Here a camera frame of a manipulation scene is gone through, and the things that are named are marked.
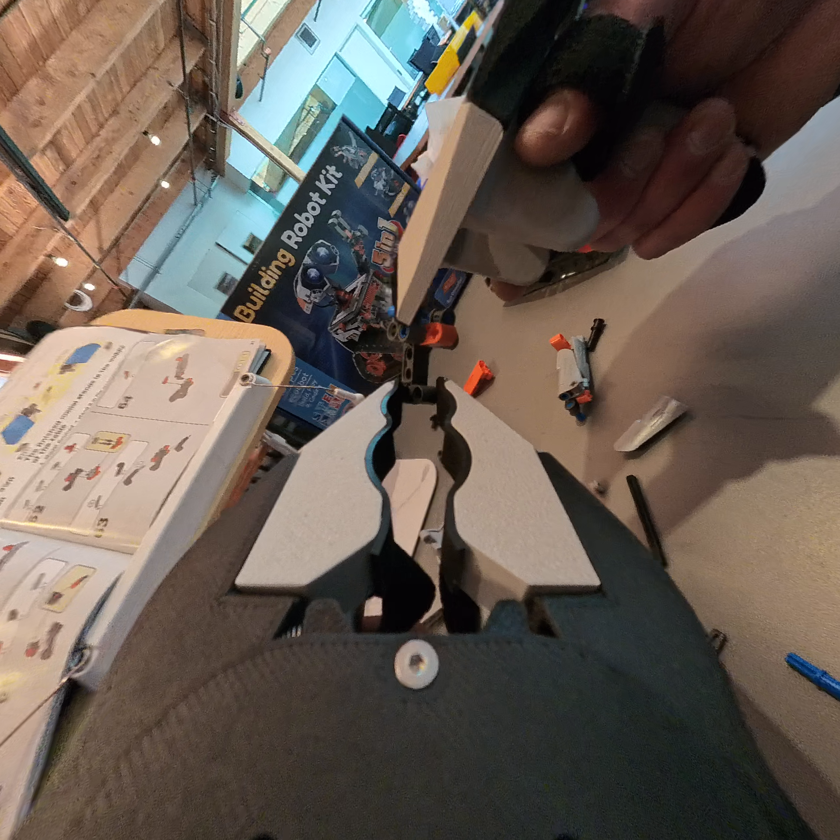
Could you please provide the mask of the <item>white printed task sheet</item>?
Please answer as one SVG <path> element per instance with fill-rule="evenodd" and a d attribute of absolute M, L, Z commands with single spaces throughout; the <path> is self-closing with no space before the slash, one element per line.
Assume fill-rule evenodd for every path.
<path fill-rule="evenodd" d="M 2 387 L 2 497 L 19 492 L 73 432 L 146 332 L 76 327 L 42 339 Z"/>

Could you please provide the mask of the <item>person's right hand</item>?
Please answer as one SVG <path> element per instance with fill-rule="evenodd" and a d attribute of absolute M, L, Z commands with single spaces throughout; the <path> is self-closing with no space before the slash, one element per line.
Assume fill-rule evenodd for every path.
<path fill-rule="evenodd" d="M 838 95 L 838 1 L 594 2 L 596 14 L 661 20 L 661 97 L 684 109 L 633 130 L 590 190 L 596 250 L 656 259 L 719 221 L 746 179 Z"/>

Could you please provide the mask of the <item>blue axle pin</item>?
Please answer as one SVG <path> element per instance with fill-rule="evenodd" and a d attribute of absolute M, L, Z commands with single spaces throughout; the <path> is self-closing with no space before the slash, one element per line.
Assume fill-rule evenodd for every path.
<path fill-rule="evenodd" d="M 839 700 L 839 680 L 828 671 L 819 668 L 809 660 L 795 653 L 787 654 L 784 661 L 790 668 L 792 668 L 800 676 L 807 679 L 816 688 L 835 700 Z"/>

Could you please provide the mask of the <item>white pointed panel piece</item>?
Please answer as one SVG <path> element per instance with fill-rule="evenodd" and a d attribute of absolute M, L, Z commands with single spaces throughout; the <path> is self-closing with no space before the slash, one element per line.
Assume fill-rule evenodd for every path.
<path fill-rule="evenodd" d="M 673 397 L 663 395 L 645 415 L 631 423 L 615 441 L 617 453 L 629 455 L 652 444 L 655 439 L 688 414 L 688 406 Z"/>

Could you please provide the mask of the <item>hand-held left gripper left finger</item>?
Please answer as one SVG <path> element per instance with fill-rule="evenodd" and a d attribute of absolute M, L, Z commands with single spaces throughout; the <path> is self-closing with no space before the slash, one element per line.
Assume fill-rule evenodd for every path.
<path fill-rule="evenodd" d="M 346 613 L 373 593 L 372 558 L 390 512 L 375 474 L 375 445 L 391 430 L 388 382 L 299 451 L 235 578 L 242 592 L 332 599 Z"/>

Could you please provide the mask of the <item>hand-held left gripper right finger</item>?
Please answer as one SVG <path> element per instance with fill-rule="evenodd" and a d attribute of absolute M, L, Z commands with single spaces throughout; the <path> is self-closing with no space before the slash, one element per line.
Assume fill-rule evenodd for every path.
<path fill-rule="evenodd" d="M 601 579 L 530 442 L 439 378 L 442 464 L 451 476 L 440 570 L 446 589 L 502 601 L 597 592 Z"/>

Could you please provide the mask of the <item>white book stand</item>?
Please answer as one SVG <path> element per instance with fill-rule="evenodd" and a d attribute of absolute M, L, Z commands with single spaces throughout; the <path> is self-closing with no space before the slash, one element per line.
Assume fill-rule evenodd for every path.
<path fill-rule="evenodd" d="M 390 528 L 373 593 L 332 599 L 240 591 L 235 578 L 298 455 L 223 510 L 293 369 L 276 330 L 172 314 L 120 314 L 95 327 L 255 339 L 269 351 L 242 381 L 246 421 L 220 441 L 164 527 L 160 553 L 129 571 L 91 626 L 88 664 L 66 683 L 33 799 L 10 838 L 407 837 L 398 809 L 414 759 L 400 745 L 406 631 L 434 585 Z"/>

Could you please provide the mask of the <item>open instruction booklet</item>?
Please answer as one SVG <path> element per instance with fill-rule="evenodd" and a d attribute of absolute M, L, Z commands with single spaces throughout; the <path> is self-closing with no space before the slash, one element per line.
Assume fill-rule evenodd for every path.
<path fill-rule="evenodd" d="M 2 497 L 2 838 L 32 802 L 67 682 L 88 665 L 91 626 L 165 526 L 220 441 L 246 421 L 257 339 L 147 332 L 46 464 Z"/>

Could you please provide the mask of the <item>yellow storage bin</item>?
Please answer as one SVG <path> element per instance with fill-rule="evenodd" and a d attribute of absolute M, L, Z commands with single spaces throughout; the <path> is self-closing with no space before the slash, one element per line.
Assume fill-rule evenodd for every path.
<path fill-rule="evenodd" d="M 426 79 L 425 88 L 430 94 L 440 96 L 444 93 L 458 69 L 465 63 L 483 22 L 482 14 L 475 10 L 457 29 Z"/>

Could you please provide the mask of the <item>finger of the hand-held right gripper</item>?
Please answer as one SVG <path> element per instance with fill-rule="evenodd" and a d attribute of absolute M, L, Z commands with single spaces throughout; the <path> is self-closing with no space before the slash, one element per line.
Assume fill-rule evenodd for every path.
<path fill-rule="evenodd" d="M 443 265 L 503 137 L 501 123 L 458 100 L 397 251 L 395 318 L 409 326 Z"/>

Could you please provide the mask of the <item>white plastic bags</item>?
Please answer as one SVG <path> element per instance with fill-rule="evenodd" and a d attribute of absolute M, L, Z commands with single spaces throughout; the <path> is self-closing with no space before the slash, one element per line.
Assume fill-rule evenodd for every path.
<path fill-rule="evenodd" d="M 424 152 L 417 156 L 412 165 L 417 175 L 417 183 L 421 189 L 425 188 L 427 180 L 440 155 L 444 142 L 453 127 L 455 118 L 464 96 L 431 101 L 426 106 L 427 116 L 427 145 Z"/>

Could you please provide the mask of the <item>blue toy cardboard box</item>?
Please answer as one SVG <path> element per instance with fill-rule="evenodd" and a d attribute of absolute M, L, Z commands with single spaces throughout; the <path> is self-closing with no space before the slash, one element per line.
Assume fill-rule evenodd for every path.
<path fill-rule="evenodd" d="M 342 117 L 269 231 L 219 315 L 281 331 L 295 354 L 280 413 L 318 432 L 400 380 L 403 348 L 430 322 L 455 325 L 469 280 L 440 269 L 404 344 L 396 319 L 397 251 L 419 190 L 373 141 Z"/>

